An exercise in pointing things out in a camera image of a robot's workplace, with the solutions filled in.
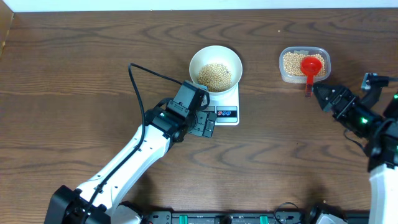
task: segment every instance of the green led light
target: green led light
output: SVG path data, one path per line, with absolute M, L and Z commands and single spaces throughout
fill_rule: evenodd
M 363 124 L 366 124 L 368 121 L 367 121 L 367 119 L 365 119 L 365 118 L 361 118 L 361 122 L 362 122 Z

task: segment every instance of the wood grain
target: wood grain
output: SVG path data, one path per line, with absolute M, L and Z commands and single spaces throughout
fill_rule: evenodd
M 0 220 L 42 223 L 51 195 L 75 188 L 140 124 L 127 74 L 134 62 L 178 80 L 208 45 L 244 65 L 241 123 L 187 136 L 126 196 L 144 208 L 272 210 L 326 200 L 369 209 L 367 159 L 303 85 L 284 83 L 289 46 L 326 49 L 327 80 L 360 94 L 364 72 L 398 77 L 398 9 L 20 13 L 0 60 Z M 133 70 L 147 109 L 172 82 Z M 397 85 L 382 94 L 382 112 Z

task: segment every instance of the plastic container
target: plastic container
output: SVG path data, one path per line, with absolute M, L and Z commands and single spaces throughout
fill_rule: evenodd
M 199 50 L 189 64 L 189 74 L 194 83 L 198 83 L 199 71 L 207 64 L 222 63 L 231 72 L 231 86 L 222 92 L 209 92 L 210 97 L 223 98 L 233 93 L 242 77 L 243 66 L 241 59 L 233 50 L 223 46 L 209 46 Z
M 280 74 L 282 74 L 283 81 L 288 82 L 288 83 L 306 83 L 307 82 L 306 76 L 289 75 L 285 71 L 284 55 L 287 52 L 292 52 L 292 53 L 296 52 L 298 54 L 307 53 L 308 55 L 320 54 L 323 57 L 323 59 L 325 60 L 326 74 L 321 77 L 315 76 L 313 81 L 315 83 L 315 82 L 325 80 L 329 77 L 330 72 L 331 72 L 331 63 L 330 63 L 330 56 L 326 50 L 323 50 L 322 48 L 319 48 L 319 47 L 288 47 L 285 50 L 283 50 L 279 56 L 279 70 L 280 70 Z

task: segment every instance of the white wall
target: white wall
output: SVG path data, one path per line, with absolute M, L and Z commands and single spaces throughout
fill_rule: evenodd
M 398 0 L 3 0 L 14 12 L 398 7 Z

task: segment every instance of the red measuring scoop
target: red measuring scoop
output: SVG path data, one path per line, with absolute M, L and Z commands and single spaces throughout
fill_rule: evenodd
M 301 71 L 307 76 L 307 84 L 305 85 L 305 97 L 311 97 L 313 77 L 318 75 L 322 68 L 322 63 L 316 57 L 305 57 L 301 61 Z

